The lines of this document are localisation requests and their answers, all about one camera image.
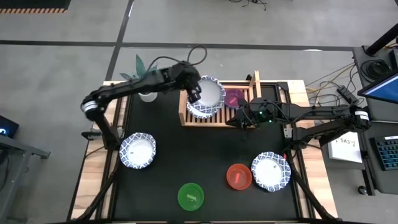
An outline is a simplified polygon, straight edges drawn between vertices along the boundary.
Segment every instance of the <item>concrete floor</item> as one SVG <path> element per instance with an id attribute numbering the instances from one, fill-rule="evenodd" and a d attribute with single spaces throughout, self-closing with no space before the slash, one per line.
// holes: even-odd
<path id="1" fill-rule="evenodd" d="M 124 41 L 360 46 L 376 40 L 398 19 L 393 0 L 266 2 L 264 12 L 261 5 L 242 8 L 244 2 L 227 0 L 135 0 Z M 72 0 L 66 14 L 0 14 L 0 40 L 114 42 L 126 5 L 127 0 Z M 0 52 L 0 114 L 21 125 L 20 141 L 52 151 L 48 161 L 31 162 L 12 214 L 27 217 L 28 223 L 62 222 L 87 144 L 80 133 L 90 127 L 79 105 L 104 80 L 113 48 L 0 45 Z M 160 55 L 184 59 L 187 52 L 122 48 L 113 80 L 135 70 L 135 54 L 148 64 Z M 198 50 L 192 61 L 201 56 Z M 351 52 L 210 49 L 198 69 L 224 80 L 259 70 L 262 79 L 310 83 L 352 61 Z M 159 61 L 160 67 L 170 64 Z M 346 76 L 336 82 L 346 85 Z M 353 81 L 360 88 L 358 77 Z M 333 88 L 324 92 L 335 93 Z M 357 194 L 357 186 L 363 184 L 359 171 L 328 169 L 328 175 L 342 219 L 398 219 L 398 196 Z"/>

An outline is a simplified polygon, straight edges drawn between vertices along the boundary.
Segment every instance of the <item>wooden tray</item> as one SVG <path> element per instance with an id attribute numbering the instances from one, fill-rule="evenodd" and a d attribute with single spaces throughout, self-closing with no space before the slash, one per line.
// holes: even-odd
<path id="1" fill-rule="evenodd" d="M 250 102 L 254 98 L 253 86 L 256 86 L 256 96 L 261 97 L 261 86 L 259 71 L 254 71 L 254 75 L 251 81 L 220 81 L 223 83 L 236 83 L 239 85 L 224 85 L 225 90 L 227 89 L 239 89 L 244 93 L 244 99 Z M 208 119 L 195 118 L 187 110 L 187 92 L 180 92 L 180 104 L 178 108 L 178 115 L 182 126 L 193 126 L 193 127 L 217 127 L 217 128 L 233 128 L 232 126 L 226 125 L 225 122 L 235 116 L 235 109 L 230 109 L 224 105 L 217 114 Z"/>

